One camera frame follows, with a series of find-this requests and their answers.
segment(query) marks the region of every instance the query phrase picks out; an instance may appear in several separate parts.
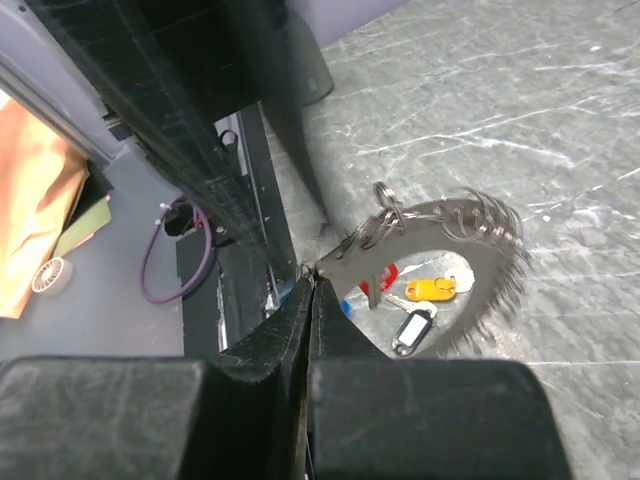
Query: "red object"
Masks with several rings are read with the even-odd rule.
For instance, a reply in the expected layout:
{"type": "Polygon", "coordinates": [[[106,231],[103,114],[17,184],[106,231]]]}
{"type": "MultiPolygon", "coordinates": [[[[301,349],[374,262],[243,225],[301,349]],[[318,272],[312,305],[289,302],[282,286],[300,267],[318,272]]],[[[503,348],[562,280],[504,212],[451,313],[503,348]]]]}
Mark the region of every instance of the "red object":
{"type": "MultiPolygon", "coordinates": [[[[382,274],[382,282],[380,282],[380,291],[386,292],[391,288],[393,282],[398,278],[398,267],[396,267],[395,263],[390,263],[389,266],[385,269],[382,274]]],[[[369,284],[367,282],[362,282],[360,284],[360,290],[365,295],[369,295],[369,284]]]]}

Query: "key tag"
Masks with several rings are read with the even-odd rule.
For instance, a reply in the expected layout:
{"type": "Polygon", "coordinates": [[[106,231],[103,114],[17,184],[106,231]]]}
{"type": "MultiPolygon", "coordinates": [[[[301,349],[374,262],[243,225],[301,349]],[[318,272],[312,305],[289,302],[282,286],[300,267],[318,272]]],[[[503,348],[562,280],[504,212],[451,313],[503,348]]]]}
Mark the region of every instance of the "key tag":
{"type": "MultiPolygon", "coordinates": [[[[382,281],[380,282],[380,291],[386,292],[391,288],[391,285],[398,278],[399,272],[398,267],[396,267],[395,263],[390,263],[387,268],[384,269],[384,273],[382,274],[382,281]]],[[[362,282],[360,285],[360,290],[362,293],[369,296],[369,284],[367,282],[362,282]]]]}
{"type": "Polygon", "coordinates": [[[442,277],[412,280],[404,293],[412,302],[446,302],[456,296],[456,282],[442,277]]]}
{"type": "Polygon", "coordinates": [[[415,352],[420,342],[429,333],[436,316],[437,308],[414,310],[404,321],[398,333],[393,337],[391,349],[399,357],[406,357],[415,352]]]}

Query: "yellow key tag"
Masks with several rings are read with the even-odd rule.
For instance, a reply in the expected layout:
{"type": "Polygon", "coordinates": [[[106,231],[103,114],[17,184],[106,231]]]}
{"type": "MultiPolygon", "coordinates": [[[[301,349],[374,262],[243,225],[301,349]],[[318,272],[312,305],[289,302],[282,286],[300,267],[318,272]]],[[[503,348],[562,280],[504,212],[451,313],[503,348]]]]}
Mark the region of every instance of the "yellow key tag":
{"type": "Polygon", "coordinates": [[[456,282],[447,278],[412,280],[404,293],[412,302],[446,302],[456,296],[456,282]]]}

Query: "cable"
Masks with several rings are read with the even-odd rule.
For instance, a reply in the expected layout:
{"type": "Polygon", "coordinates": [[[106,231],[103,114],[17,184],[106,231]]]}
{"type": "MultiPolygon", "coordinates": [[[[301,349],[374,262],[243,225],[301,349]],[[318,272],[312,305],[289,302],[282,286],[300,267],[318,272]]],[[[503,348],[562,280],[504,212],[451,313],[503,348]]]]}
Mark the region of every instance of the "cable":
{"type": "Polygon", "coordinates": [[[207,218],[207,215],[204,213],[204,210],[202,210],[202,208],[200,208],[198,205],[191,202],[190,200],[187,200],[187,198],[185,197],[178,197],[171,203],[171,205],[161,204],[160,207],[164,211],[162,213],[162,216],[158,220],[156,220],[156,228],[153,232],[153,235],[151,236],[151,240],[149,241],[147,250],[144,253],[144,257],[142,259],[142,266],[140,268],[140,290],[142,291],[142,296],[148,302],[155,303],[155,304],[169,303],[191,292],[191,290],[198,284],[198,282],[202,278],[202,275],[207,267],[207,264],[209,263],[209,259],[211,258],[212,247],[213,247],[213,231],[211,230],[209,219],[207,218]],[[153,250],[153,246],[155,245],[156,240],[158,239],[158,235],[162,230],[162,225],[164,224],[165,219],[174,208],[180,205],[185,205],[185,204],[190,205],[191,208],[193,209],[193,224],[196,225],[199,221],[202,224],[202,228],[204,230],[205,247],[204,247],[204,254],[202,255],[202,261],[200,262],[200,265],[198,266],[196,273],[193,274],[193,276],[189,279],[189,281],[185,283],[180,290],[178,290],[176,293],[168,297],[155,297],[151,293],[149,293],[144,281],[145,273],[147,271],[147,263],[149,262],[151,251],[153,250]]]}

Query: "gray floor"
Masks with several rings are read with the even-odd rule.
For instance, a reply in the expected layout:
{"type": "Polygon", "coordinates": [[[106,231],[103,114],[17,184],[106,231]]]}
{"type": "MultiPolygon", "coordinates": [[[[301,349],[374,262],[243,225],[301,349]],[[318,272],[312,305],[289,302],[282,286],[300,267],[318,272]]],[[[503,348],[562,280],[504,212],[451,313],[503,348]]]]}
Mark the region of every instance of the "gray floor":
{"type": "MultiPolygon", "coordinates": [[[[25,355],[182,355],[182,304],[152,305],[140,293],[140,262],[161,202],[177,192],[128,146],[107,168],[112,220],[65,258],[71,282],[33,296],[20,320],[0,322],[0,360],[25,355]]],[[[173,241],[158,240],[147,269],[157,296],[180,288],[173,241]]]]}
{"type": "MultiPolygon", "coordinates": [[[[522,214],[536,269],[487,354],[536,371],[585,479],[640,478],[639,31],[637,1],[414,0],[325,51],[336,88],[308,115],[344,228],[376,210],[376,180],[409,204],[471,185],[522,214]]],[[[310,260],[317,212],[277,148],[310,260]]],[[[395,315],[355,321],[379,337],[395,315]]]]}

